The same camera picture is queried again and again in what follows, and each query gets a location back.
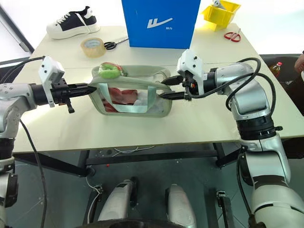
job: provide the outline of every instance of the white bracket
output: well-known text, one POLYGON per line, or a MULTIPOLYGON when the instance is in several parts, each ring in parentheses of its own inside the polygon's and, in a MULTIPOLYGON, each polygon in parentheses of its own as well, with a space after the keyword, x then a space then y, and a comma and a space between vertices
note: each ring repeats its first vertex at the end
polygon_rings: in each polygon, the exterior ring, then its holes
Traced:
POLYGON ((48 104, 51 108, 55 107, 50 89, 52 88, 52 83, 59 83, 65 70, 59 62, 56 62, 50 56, 45 56, 38 73, 47 96, 48 104))
POLYGON ((190 49, 185 50, 177 63, 177 73, 183 75, 185 71, 193 74, 193 79, 198 84, 199 95, 204 94, 204 80, 207 80, 207 74, 203 71, 203 62, 190 49))

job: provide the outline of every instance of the white shoe sole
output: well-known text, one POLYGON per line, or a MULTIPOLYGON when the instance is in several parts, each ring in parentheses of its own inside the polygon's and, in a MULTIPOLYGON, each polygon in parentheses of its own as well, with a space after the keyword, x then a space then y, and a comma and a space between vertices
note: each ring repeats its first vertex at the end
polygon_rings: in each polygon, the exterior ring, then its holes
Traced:
POLYGON ((89 28, 89 30, 90 30, 89 33, 97 32, 100 29, 99 25, 93 24, 93 25, 88 25, 87 27, 86 26, 80 26, 80 27, 72 28, 72 29, 69 29, 67 31, 62 31, 62 32, 56 32, 56 33, 55 32, 47 32, 47 33, 53 39, 66 39, 66 38, 73 37, 73 36, 76 36, 76 35, 79 35, 79 34, 88 33, 87 28, 89 28))

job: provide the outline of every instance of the scissors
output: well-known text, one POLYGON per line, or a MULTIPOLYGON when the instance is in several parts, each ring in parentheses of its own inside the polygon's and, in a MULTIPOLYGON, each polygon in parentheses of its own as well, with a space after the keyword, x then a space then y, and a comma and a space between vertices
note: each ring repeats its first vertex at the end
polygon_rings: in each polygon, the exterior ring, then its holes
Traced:
POLYGON ((228 32, 224 35, 226 39, 231 39, 233 42, 239 42, 241 40, 241 35, 239 32, 241 29, 239 29, 237 32, 228 32))
POLYGON ((126 41, 126 40, 128 40, 129 38, 128 37, 126 37, 126 38, 123 38, 123 39, 121 39, 121 40, 119 40, 117 43, 115 43, 115 42, 105 42, 104 43, 104 47, 105 47, 105 49, 107 49, 107 50, 112 50, 112 49, 114 49, 116 46, 117 46, 117 44, 119 44, 119 43, 121 43, 121 42, 124 42, 124 41, 126 41))

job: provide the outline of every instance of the black and white sneaker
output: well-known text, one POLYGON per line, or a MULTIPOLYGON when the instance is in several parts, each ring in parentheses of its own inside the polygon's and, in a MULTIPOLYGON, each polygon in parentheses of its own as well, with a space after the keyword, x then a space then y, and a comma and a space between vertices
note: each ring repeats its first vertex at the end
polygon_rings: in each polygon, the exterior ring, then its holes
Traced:
POLYGON ((47 33, 53 39, 65 39, 78 34, 89 34, 99 30, 96 17, 90 7, 83 11, 71 11, 61 19, 47 26, 47 33))

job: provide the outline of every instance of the black-handled scissors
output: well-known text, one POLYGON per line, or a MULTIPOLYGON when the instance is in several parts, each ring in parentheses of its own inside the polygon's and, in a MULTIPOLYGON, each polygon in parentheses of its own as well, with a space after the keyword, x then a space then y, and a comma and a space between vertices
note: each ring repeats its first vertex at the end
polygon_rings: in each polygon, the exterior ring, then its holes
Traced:
POLYGON ((126 41, 126 40, 128 40, 129 38, 128 37, 126 37, 126 38, 123 38, 122 40, 119 40, 117 43, 115 43, 115 42, 105 42, 104 43, 104 47, 105 47, 105 49, 107 49, 107 50, 112 50, 112 49, 114 49, 116 46, 117 46, 117 44, 119 44, 119 43, 121 43, 121 42, 124 42, 124 41, 126 41))

